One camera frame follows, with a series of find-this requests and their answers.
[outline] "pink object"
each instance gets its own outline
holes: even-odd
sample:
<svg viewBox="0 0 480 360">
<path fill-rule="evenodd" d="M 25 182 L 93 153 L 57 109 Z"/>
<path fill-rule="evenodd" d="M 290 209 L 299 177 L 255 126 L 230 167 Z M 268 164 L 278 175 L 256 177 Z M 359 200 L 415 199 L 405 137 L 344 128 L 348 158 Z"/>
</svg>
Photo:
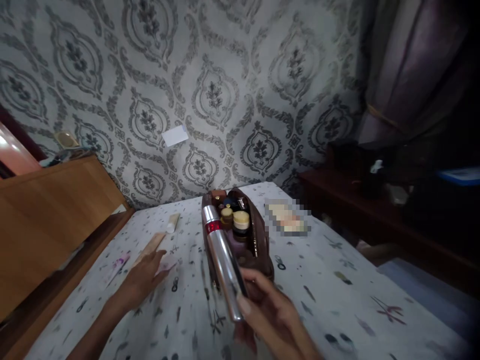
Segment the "pink object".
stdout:
<svg viewBox="0 0 480 360">
<path fill-rule="evenodd" d="M 120 256 L 114 263 L 113 263 L 113 268 L 111 269 L 111 272 L 108 274 L 108 276 L 103 280 L 104 287 L 108 287 L 112 280 L 115 278 L 119 270 L 122 269 L 124 264 L 130 259 L 130 251 L 127 251 L 124 253 L 122 256 Z"/>
</svg>

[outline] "white paper note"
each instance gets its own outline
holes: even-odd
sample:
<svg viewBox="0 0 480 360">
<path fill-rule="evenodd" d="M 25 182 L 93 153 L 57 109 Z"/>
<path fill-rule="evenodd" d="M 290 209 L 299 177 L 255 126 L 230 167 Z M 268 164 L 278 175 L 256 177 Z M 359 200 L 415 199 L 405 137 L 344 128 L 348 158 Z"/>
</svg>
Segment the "white paper note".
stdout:
<svg viewBox="0 0 480 360">
<path fill-rule="evenodd" d="M 172 145 L 188 140 L 189 138 L 187 129 L 185 129 L 185 126 L 183 125 L 165 131 L 161 134 L 161 136 L 163 137 L 163 140 L 165 140 L 165 145 L 167 147 L 171 147 Z"/>
</svg>

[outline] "wooden dresser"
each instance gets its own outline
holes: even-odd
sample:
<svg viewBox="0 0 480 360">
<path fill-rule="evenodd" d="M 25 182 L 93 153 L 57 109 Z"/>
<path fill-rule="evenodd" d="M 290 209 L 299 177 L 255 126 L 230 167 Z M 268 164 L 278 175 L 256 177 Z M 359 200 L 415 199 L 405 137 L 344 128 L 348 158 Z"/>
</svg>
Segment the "wooden dresser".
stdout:
<svg viewBox="0 0 480 360">
<path fill-rule="evenodd" d="M 133 212 L 95 156 L 0 181 L 0 358 L 28 351 Z"/>
</svg>

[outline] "brown makeup bag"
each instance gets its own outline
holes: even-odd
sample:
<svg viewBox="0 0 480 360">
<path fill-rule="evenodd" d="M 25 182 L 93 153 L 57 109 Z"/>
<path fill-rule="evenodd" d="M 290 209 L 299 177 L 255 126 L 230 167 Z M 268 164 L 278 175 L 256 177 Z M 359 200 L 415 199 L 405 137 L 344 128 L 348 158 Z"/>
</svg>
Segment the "brown makeup bag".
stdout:
<svg viewBox="0 0 480 360">
<path fill-rule="evenodd" d="M 218 208 L 219 204 L 222 204 L 227 197 L 227 192 L 225 190 L 212 190 L 203 196 L 201 207 L 203 208 L 206 205 L 213 205 L 220 216 L 220 209 Z M 228 197 L 232 199 L 244 198 L 248 204 L 250 212 L 250 228 L 251 236 L 247 240 L 247 249 L 237 251 L 234 253 L 234 249 L 230 247 L 232 254 L 235 256 L 238 265 L 242 268 L 256 269 L 263 273 L 271 281 L 274 280 L 274 265 L 270 259 L 270 242 L 269 234 L 265 229 L 265 222 L 260 215 L 259 210 L 256 208 L 254 203 L 246 196 L 240 189 L 234 187 L 228 192 Z M 207 252 L 208 259 L 208 269 L 210 272 L 210 279 L 219 288 L 219 281 L 217 279 L 217 273 L 215 272 L 215 267 L 212 262 L 212 254 L 210 252 L 209 246 L 207 244 L 207 233 L 205 229 L 205 224 L 203 224 L 203 242 L 205 250 Z"/>
</svg>

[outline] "white tablecloth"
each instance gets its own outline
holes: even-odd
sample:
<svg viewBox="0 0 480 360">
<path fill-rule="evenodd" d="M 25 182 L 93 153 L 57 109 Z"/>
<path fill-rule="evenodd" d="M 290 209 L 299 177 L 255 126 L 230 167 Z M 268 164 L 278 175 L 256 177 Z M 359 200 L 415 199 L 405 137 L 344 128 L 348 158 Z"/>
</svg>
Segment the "white tablecloth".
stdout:
<svg viewBox="0 0 480 360">
<path fill-rule="evenodd" d="M 241 188 L 264 213 L 265 199 L 289 199 L 272 182 Z M 31 348 L 27 359 L 65 359 L 119 287 L 137 254 L 169 216 L 175 233 L 160 244 L 179 264 L 115 328 L 101 359 L 251 359 L 233 342 L 226 304 L 212 288 L 202 237 L 201 198 L 137 211 L 115 236 Z M 455 359 L 466 343 L 378 273 L 350 244 L 309 216 L 307 237 L 270 233 L 276 285 L 293 301 L 327 359 Z M 122 253 L 132 258 L 105 290 L 99 285 Z M 258 358 L 270 359 L 258 343 Z"/>
</svg>

